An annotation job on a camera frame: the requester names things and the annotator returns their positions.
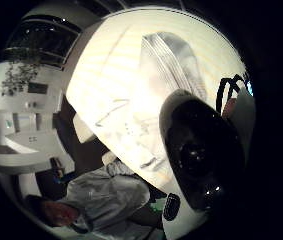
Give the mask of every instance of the white shirt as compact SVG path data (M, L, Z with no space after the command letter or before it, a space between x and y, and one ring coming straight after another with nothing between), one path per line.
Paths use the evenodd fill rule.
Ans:
M87 172L68 184L67 195L60 202L81 212L74 223L107 240L141 240L151 231L126 220L150 198L145 183L121 161L114 161ZM155 229L149 239L160 239L163 231Z

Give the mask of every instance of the person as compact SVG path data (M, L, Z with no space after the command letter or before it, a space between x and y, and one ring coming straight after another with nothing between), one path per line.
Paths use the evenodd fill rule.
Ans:
M108 240L163 239L161 229L127 219L149 199L147 184L117 159L71 180L62 199L28 195L26 203L50 227L74 225Z

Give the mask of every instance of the window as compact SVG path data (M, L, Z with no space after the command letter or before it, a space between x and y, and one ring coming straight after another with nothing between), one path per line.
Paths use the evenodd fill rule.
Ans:
M31 60L38 57L40 63L61 67L78 33L43 20L22 22L3 51L4 60Z

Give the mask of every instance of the desk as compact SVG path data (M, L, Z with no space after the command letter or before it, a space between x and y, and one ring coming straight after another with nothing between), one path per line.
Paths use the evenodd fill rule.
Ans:
M161 140L159 113L171 91L152 88L159 82L147 84L139 71L142 37L156 32L176 34L190 45L206 89L205 102L213 108L220 79L246 72L235 48L204 20L157 7L130 10L107 18L91 37L66 96L121 161L169 193L177 183Z

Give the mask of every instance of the blue light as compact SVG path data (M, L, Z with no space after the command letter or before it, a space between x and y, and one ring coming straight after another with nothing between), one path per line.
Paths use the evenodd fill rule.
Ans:
M252 86L251 86L251 82L247 82L247 88L249 93L251 94L251 96L253 96L253 91L252 91Z

